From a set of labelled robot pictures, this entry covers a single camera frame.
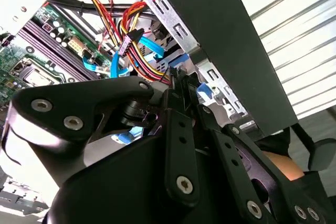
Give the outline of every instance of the green circuit board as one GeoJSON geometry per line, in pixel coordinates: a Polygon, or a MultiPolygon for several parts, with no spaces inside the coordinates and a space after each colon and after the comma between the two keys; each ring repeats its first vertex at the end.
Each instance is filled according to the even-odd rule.
{"type": "MultiPolygon", "coordinates": [[[[89,49],[93,56],[99,58],[102,61],[103,66],[109,66],[111,64],[110,59],[108,59],[107,56],[101,54],[98,51],[97,45],[93,44],[83,34],[77,31],[74,26],[64,20],[52,7],[47,5],[46,7],[40,8],[35,14],[34,19],[42,26],[49,20],[61,20],[61,25],[64,25],[66,28],[65,37],[76,37],[77,39],[79,39],[84,44],[84,46],[89,49]]],[[[67,49],[72,51],[76,55],[77,52],[73,51],[71,47],[68,46],[67,49]]]]}
{"type": "Polygon", "coordinates": [[[25,54],[21,47],[15,45],[4,48],[0,53],[0,107],[8,104],[16,90],[28,87],[27,84],[9,74],[25,54]]]}
{"type": "Polygon", "coordinates": [[[75,81],[70,74],[58,67],[53,70],[46,68],[45,65],[49,62],[47,57],[20,37],[16,37],[7,47],[0,47],[0,108],[8,106],[16,90],[39,86],[36,84],[38,81],[45,84],[44,79],[39,79],[43,78],[38,75],[39,73],[53,80],[50,82],[52,84],[65,83],[69,79],[75,81]],[[23,60],[30,62],[30,73],[36,70],[29,79],[26,79],[29,73],[16,74],[15,72],[15,67],[23,60]]]}

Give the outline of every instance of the yellow wire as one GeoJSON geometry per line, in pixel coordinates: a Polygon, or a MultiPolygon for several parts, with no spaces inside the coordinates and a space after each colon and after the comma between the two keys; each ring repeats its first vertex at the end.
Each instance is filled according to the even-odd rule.
{"type": "Polygon", "coordinates": [[[140,16],[140,13],[137,13],[136,16],[134,17],[133,24],[132,24],[132,26],[130,28],[130,31],[132,31],[132,30],[135,29],[135,25],[137,24],[139,16],[140,16]]]}
{"type": "Polygon", "coordinates": [[[103,22],[104,22],[105,26],[108,28],[108,29],[107,29],[107,30],[108,30],[107,32],[108,32],[109,35],[111,36],[111,39],[112,39],[114,45],[117,46],[117,45],[118,45],[117,40],[116,40],[114,34],[111,32],[110,24],[109,24],[109,22],[106,20],[106,18],[105,18],[105,16],[104,16],[104,14],[103,14],[103,12],[102,12],[102,10],[101,10],[101,8],[100,8],[100,6],[99,6],[97,0],[91,0],[91,1],[92,1],[92,2],[94,3],[94,5],[96,6],[96,8],[97,8],[97,10],[98,10],[98,12],[99,12],[99,14],[100,14],[100,16],[101,16],[102,19],[103,19],[103,22]]]}
{"type": "Polygon", "coordinates": [[[156,73],[156,74],[158,74],[158,75],[160,75],[160,76],[164,75],[164,73],[156,71],[156,70],[155,70],[155,69],[154,69],[154,68],[153,68],[153,67],[152,67],[152,66],[145,60],[144,56],[143,56],[142,53],[140,52],[140,49],[138,48],[137,44],[136,44],[134,41],[132,41],[132,44],[133,44],[133,46],[135,47],[135,50],[137,51],[137,53],[138,53],[138,55],[140,56],[141,60],[146,64],[147,67],[149,67],[154,73],[156,73]]]}

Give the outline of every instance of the sheet metal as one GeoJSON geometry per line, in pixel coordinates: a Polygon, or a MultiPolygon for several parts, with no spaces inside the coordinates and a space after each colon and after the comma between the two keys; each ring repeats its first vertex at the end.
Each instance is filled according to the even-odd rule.
{"type": "Polygon", "coordinates": [[[336,0],[242,1],[298,118],[336,105],[336,0]]]}

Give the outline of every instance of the wire bundle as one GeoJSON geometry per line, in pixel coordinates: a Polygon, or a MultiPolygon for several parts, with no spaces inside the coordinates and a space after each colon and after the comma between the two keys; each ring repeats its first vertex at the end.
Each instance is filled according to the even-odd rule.
{"type": "MultiPolygon", "coordinates": [[[[106,6],[102,4],[99,0],[91,0],[95,9],[97,10],[106,33],[109,35],[111,41],[115,47],[119,47],[123,42],[124,37],[129,31],[134,30],[137,20],[140,17],[140,13],[146,10],[146,3],[143,1],[135,2],[129,8],[125,9],[122,14],[122,19],[118,23],[118,27],[121,30],[117,29],[115,22],[112,18],[111,12],[108,12],[106,6]]],[[[110,10],[113,10],[113,0],[110,1],[110,10]]],[[[169,79],[165,76],[165,73],[156,71],[144,58],[141,54],[138,45],[136,42],[132,42],[127,52],[127,57],[134,68],[137,71],[138,75],[147,81],[161,81],[163,83],[169,84],[169,79]]]]}

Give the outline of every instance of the screw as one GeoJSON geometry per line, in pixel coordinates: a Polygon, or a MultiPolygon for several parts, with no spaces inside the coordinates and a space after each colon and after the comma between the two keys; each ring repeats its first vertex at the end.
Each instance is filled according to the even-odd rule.
{"type": "Polygon", "coordinates": [[[261,212],[260,207],[252,200],[249,200],[247,202],[247,209],[248,211],[257,219],[261,219],[263,216],[263,213],[261,212]]]}
{"type": "Polygon", "coordinates": [[[30,105],[33,110],[36,110],[38,112],[48,112],[53,107],[53,105],[45,99],[36,99],[32,101],[30,105]]]}
{"type": "Polygon", "coordinates": [[[306,220],[307,215],[306,213],[302,210],[301,207],[298,206],[294,206],[295,212],[298,214],[298,216],[300,216],[302,219],[306,220]]]}
{"type": "Polygon", "coordinates": [[[143,89],[148,89],[148,86],[147,86],[145,83],[143,83],[143,82],[140,82],[139,85],[140,85],[140,87],[142,87],[143,89]]]}
{"type": "Polygon", "coordinates": [[[237,129],[236,127],[232,127],[232,131],[236,134],[239,134],[239,129],[237,129]]]}
{"type": "Polygon", "coordinates": [[[208,107],[206,107],[206,106],[203,107],[203,110],[204,110],[206,113],[208,113],[208,114],[211,113],[211,110],[210,110],[208,107]]]}
{"type": "Polygon", "coordinates": [[[67,116],[66,118],[64,118],[63,122],[66,128],[74,130],[74,131],[77,131],[83,128],[83,121],[80,118],[73,116],[73,115],[67,116]]]}
{"type": "Polygon", "coordinates": [[[307,210],[308,210],[308,213],[310,214],[310,216],[313,217],[313,219],[315,219],[317,221],[320,220],[320,217],[317,215],[317,213],[313,209],[308,207],[307,210]]]}
{"type": "Polygon", "coordinates": [[[176,180],[176,184],[184,194],[191,194],[193,191],[193,184],[187,177],[179,176],[176,180]]]}

